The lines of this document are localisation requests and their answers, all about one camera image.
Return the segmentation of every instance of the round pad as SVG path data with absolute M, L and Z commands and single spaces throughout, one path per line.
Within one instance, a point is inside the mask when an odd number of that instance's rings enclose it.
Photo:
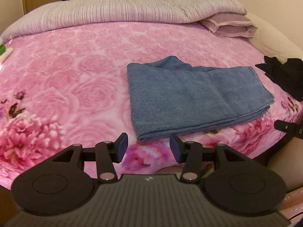
M 278 210 L 286 186 L 281 177 L 251 162 L 230 162 L 210 174 L 203 185 L 208 198 L 234 214 L 256 216 Z
M 24 211 L 56 215 L 71 211 L 87 201 L 93 192 L 91 178 L 65 162 L 30 169 L 15 179 L 12 195 Z

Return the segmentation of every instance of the folded blanket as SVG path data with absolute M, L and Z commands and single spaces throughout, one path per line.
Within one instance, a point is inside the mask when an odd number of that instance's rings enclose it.
M 131 120 L 139 140 L 247 123 L 274 96 L 251 67 L 193 67 L 169 56 L 127 66 Z
M 246 14 L 237 0 L 70 0 L 45 4 L 17 20 L 4 42 L 33 33 L 113 21 L 191 23 L 216 13 Z

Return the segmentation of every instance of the wall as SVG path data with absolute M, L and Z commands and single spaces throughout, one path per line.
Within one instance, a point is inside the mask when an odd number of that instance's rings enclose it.
M 303 0 L 238 0 L 303 50 Z
M 23 16 L 22 0 L 0 0 L 0 35 Z

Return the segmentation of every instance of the pillow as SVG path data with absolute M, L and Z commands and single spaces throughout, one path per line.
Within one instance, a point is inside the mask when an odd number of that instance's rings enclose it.
M 200 21 L 211 32 L 221 37 L 253 37 L 257 31 L 252 21 L 236 13 L 217 13 Z
M 303 50 L 277 28 L 252 13 L 248 13 L 246 17 L 258 27 L 257 33 L 250 41 L 257 50 L 269 57 L 277 57 L 282 63 L 285 63 L 288 58 L 303 60 Z
M 249 26 L 221 26 L 215 34 L 220 37 L 246 37 L 251 38 L 256 33 L 254 25 Z

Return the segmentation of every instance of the black cloth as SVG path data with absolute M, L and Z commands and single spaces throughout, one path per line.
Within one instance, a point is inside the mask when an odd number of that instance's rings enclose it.
M 265 63 L 255 65 L 265 71 L 265 75 L 297 101 L 303 98 L 303 61 L 289 58 L 282 64 L 277 57 L 264 56 Z

